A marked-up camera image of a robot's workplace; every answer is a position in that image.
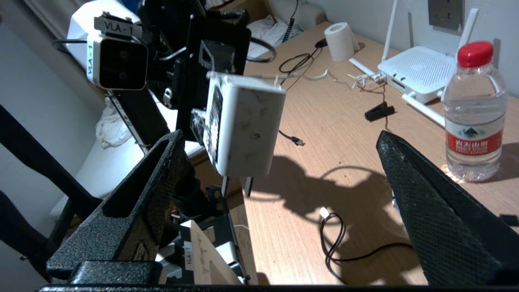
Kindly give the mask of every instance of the bottle label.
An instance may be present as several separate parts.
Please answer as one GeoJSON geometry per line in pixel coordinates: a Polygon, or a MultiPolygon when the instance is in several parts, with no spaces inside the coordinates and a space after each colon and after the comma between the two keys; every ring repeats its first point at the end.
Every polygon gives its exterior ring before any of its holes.
{"type": "Polygon", "coordinates": [[[499,119],[479,125],[457,124],[445,119],[447,146],[462,155],[485,155],[501,147],[504,115],[499,119]]]}

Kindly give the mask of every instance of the wall socket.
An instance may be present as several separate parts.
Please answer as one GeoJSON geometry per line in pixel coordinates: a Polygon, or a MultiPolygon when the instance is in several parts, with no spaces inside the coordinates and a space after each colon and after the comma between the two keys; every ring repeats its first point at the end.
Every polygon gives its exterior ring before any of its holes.
{"type": "Polygon", "coordinates": [[[464,0],[428,0],[429,24],[444,29],[463,29],[464,0]]]}

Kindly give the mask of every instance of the red label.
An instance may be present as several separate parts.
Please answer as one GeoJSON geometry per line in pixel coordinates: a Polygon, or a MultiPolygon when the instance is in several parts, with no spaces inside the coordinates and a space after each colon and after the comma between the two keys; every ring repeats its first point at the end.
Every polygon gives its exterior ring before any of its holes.
{"type": "Polygon", "coordinates": [[[447,133],[447,145],[451,150],[463,155],[484,155],[496,151],[501,146],[503,130],[482,140],[463,140],[453,134],[447,133]]]}

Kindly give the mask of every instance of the desk surface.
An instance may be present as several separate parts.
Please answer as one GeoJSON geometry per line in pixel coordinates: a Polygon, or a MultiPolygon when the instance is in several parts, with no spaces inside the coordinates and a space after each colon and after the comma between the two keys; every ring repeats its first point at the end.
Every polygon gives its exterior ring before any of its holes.
{"type": "MultiPolygon", "coordinates": [[[[323,23],[279,46],[272,63],[249,63],[245,74],[277,74],[284,60],[312,52],[329,25],[323,23]]],[[[375,71],[383,46],[362,36],[357,40],[362,49],[354,57],[375,71]]],[[[391,50],[390,56],[397,53],[391,50]]],[[[328,48],[306,74],[319,75],[325,69],[350,85],[347,74],[361,74],[347,60],[333,62],[328,48]]],[[[294,81],[287,80],[285,87],[294,81]]],[[[336,257],[364,255],[383,244],[406,241],[401,218],[391,206],[391,190],[375,143],[380,131],[388,128],[444,169],[445,133],[406,105],[401,95],[389,85],[350,89],[330,77],[300,79],[288,91],[280,129],[306,145],[297,147],[278,136],[270,175],[255,178],[252,197],[245,198],[256,268],[270,284],[339,283],[326,269],[320,246],[318,210],[322,206],[339,213],[348,226],[336,257]],[[396,114],[387,122],[368,122],[364,112],[384,99],[396,114]]],[[[443,112],[441,103],[432,107],[443,112]]],[[[461,184],[495,214],[519,213],[519,129],[514,127],[518,123],[519,100],[510,98],[501,171],[490,182],[461,184]]],[[[331,241],[337,232],[337,225],[326,228],[331,241]]],[[[427,283],[416,254],[405,248],[333,266],[351,285],[427,283]]]]}

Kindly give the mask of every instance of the water bottle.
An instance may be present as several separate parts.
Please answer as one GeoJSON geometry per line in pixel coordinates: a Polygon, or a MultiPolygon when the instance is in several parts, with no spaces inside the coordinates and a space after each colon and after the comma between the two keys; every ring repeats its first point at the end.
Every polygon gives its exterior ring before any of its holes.
{"type": "Polygon", "coordinates": [[[445,88],[447,165],[464,181],[486,180],[499,169],[507,95],[493,53],[489,42],[461,47],[456,74],[445,88]]]}

